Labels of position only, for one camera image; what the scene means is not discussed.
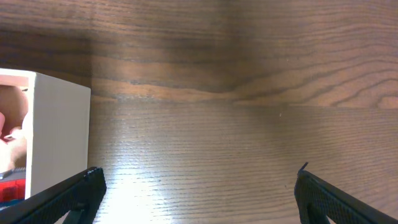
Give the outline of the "red toy truck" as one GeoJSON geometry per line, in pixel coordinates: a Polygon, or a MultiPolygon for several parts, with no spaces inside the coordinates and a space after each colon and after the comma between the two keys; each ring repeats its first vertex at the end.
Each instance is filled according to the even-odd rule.
{"type": "Polygon", "coordinates": [[[25,199],[25,176],[25,167],[1,173],[1,203],[25,199]]]}

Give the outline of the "white cardboard box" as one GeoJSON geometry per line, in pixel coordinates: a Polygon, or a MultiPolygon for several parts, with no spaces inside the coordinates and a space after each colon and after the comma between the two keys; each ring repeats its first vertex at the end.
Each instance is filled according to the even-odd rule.
{"type": "Polygon", "coordinates": [[[1,69],[1,84],[27,92],[25,198],[88,166],[88,87],[27,70],[1,69]]]}

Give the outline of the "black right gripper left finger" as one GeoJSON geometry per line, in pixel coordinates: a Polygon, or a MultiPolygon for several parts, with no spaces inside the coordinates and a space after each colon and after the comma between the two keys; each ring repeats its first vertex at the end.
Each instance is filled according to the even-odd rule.
{"type": "Polygon", "coordinates": [[[92,224],[106,193],[103,169],[90,167],[64,181],[1,210],[2,224],[92,224]]]}

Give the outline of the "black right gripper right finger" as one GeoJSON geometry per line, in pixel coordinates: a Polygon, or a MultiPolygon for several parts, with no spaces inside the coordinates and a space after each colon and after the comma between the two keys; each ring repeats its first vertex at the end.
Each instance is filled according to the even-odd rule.
{"type": "Polygon", "coordinates": [[[307,165],[299,169],[294,187],[301,224],[397,224],[395,218],[306,171],[307,165]]]}

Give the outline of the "white pink duck toy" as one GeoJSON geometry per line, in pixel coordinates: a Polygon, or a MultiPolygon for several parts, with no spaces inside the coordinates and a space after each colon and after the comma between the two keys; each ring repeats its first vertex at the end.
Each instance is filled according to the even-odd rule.
{"type": "Polygon", "coordinates": [[[24,124],[12,128],[5,136],[6,117],[1,113],[1,172],[27,166],[27,139],[24,124]]]}

